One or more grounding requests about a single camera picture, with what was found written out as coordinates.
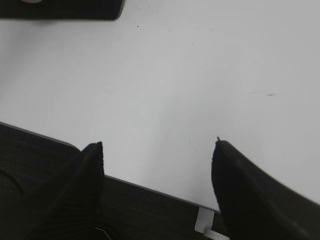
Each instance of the dark object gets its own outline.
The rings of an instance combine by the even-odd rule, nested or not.
[[[38,3],[1,0],[0,18],[115,20],[122,4],[123,0],[42,0]]]
[[[212,183],[231,240],[320,239],[320,206],[277,182],[227,141],[216,142]]]
[[[0,125],[4,240],[90,239],[103,189],[102,144],[72,146]]]

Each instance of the white surface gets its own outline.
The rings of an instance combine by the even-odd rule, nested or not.
[[[107,175],[214,210],[219,136],[320,203],[319,7],[127,0],[115,22],[1,20],[0,121],[103,141]]]

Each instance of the black pad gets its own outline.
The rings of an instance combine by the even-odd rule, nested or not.
[[[122,3],[123,0],[42,0],[38,3],[1,0],[0,18],[115,20]]]
[[[212,183],[232,240],[320,239],[320,205],[273,179],[227,141],[216,143]],[[318,183],[310,188],[318,191]]]

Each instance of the white cable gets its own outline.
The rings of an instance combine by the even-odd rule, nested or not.
[[[203,235],[205,237],[207,237],[208,239],[212,239],[212,240],[230,240],[229,237],[225,236],[225,235],[222,235],[216,231],[212,231],[211,229],[209,228],[206,228],[204,230],[204,233]]]
[[[95,227],[95,229],[101,230],[102,232],[104,232],[104,234],[106,235],[106,237],[107,237],[109,240],[112,240],[112,239],[109,237],[108,233],[107,233],[105,230],[103,230],[103,229],[101,229],[101,228],[98,228],[98,227]]]

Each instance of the white table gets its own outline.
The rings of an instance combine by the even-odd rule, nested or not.
[[[218,210],[217,136],[320,203],[317,1],[127,0],[115,22],[0,21],[0,121]]]

